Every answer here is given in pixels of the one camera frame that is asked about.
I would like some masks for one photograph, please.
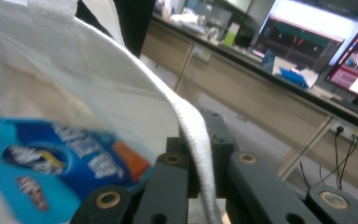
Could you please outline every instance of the floor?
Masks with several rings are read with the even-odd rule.
[[[144,55],[141,56],[141,61],[152,70],[158,77],[160,77],[168,86],[173,88],[176,80],[176,75],[168,71],[162,66],[157,65]],[[211,109],[220,115],[222,115],[231,135],[236,139],[241,150],[256,151],[268,162],[272,169],[277,169],[281,159],[289,148],[285,143],[275,138],[274,136],[266,133],[262,129],[258,128],[251,121],[237,115],[234,111],[215,101],[207,94],[202,93],[197,102],[191,102],[197,108]],[[308,179],[311,186],[314,186],[320,182],[319,176],[319,164],[315,163],[308,158],[302,160],[304,175]],[[328,175],[330,172],[322,167],[322,176]],[[325,181],[325,184],[331,187],[336,185],[336,176],[331,175]],[[304,177],[301,169],[298,166],[293,173],[285,180],[285,183],[297,193],[305,195],[308,188],[305,184]],[[358,200],[358,189],[348,184],[347,182],[342,183],[344,191],[349,193],[352,197]],[[190,224],[205,223],[201,218],[198,201],[190,202],[189,207],[189,221]],[[221,207],[222,213],[224,214],[224,200],[219,200],[218,205]]]

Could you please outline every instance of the white fabric bag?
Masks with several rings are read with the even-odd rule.
[[[199,111],[126,50],[112,1],[84,3],[113,39],[75,17],[76,0],[0,0],[0,116],[113,130],[151,162],[179,124],[200,175],[208,222],[221,223]],[[5,210],[0,223],[17,221]]]

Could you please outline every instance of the bag strap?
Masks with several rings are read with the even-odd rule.
[[[116,42],[125,47],[113,0],[83,0],[83,3]]]

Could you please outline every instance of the desk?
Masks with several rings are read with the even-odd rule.
[[[211,52],[209,61],[191,53],[199,47]],[[143,54],[177,75],[175,91],[188,101],[205,92],[288,145],[277,170],[283,179],[306,155],[332,170],[334,135],[330,127],[337,119],[358,127],[358,115],[350,110],[272,76],[251,58],[218,48],[204,36],[170,21],[151,21]],[[342,142],[340,155],[350,144]],[[345,180],[358,188],[358,148],[347,169]]]

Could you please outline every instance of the blue packaging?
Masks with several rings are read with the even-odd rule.
[[[149,163],[113,134],[43,120],[0,119],[0,192],[22,223],[63,223],[94,189],[129,190]]]

